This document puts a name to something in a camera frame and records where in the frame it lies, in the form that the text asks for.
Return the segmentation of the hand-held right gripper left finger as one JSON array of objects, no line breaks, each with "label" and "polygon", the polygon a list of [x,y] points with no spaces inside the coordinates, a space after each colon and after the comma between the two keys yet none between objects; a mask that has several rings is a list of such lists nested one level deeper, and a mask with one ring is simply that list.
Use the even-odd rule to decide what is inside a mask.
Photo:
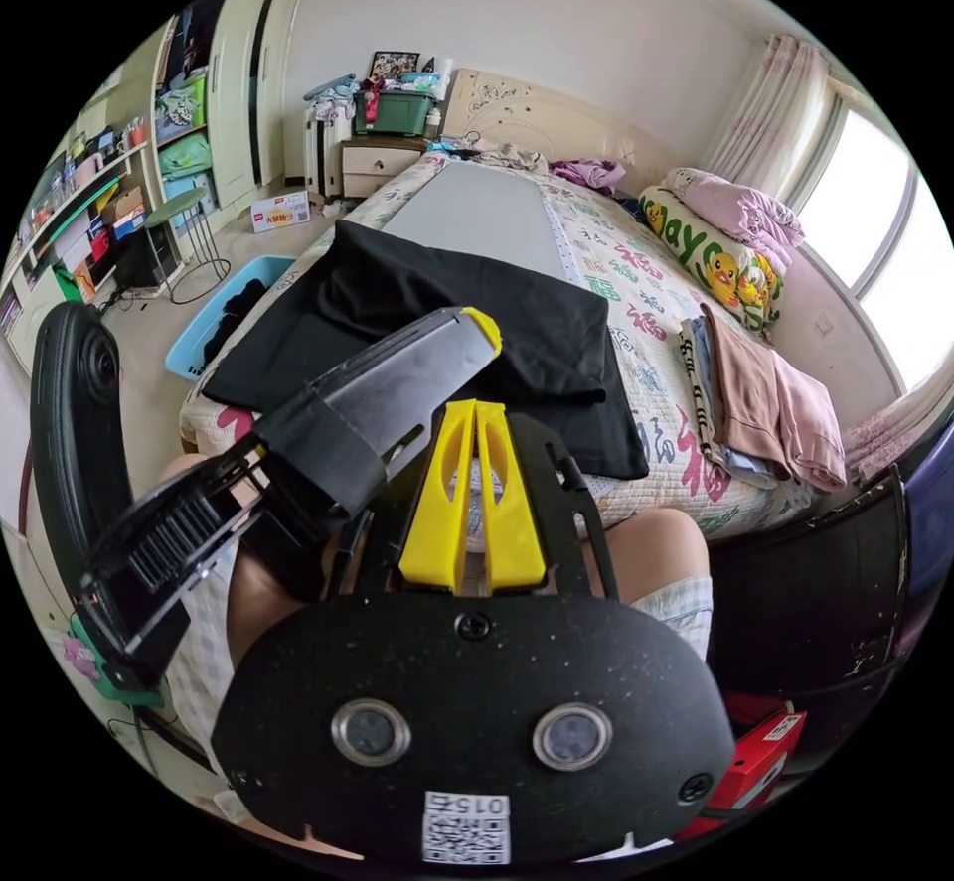
[{"label": "hand-held right gripper left finger", "polygon": [[463,587],[476,401],[451,401],[432,439],[398,563],[402,579],[434,590]]}]

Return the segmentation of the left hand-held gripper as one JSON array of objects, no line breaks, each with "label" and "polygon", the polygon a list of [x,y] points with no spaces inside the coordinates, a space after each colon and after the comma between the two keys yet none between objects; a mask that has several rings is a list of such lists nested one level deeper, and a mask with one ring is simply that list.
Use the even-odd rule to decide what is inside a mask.
[{"label": "left hand-held gripper", "polygon": [[495,320],[474,307],[430,313],[147,493],[98,540],[80,582],[99,650],[135,685],[155,686],[189,624],[183,596],[241,540],[287,595],[317,602],[323,544],[426,451],[435,414],[502,347]]}]

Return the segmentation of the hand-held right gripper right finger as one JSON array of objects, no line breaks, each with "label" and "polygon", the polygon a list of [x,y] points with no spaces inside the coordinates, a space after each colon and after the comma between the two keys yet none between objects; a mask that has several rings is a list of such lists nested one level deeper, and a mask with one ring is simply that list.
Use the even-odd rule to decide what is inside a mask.
[{"label": "hand-held right gripper right finger", "polygon": [[487,589],[532,590],[544,582],[546,565],[502,404],[476,404],[476,435]]}]

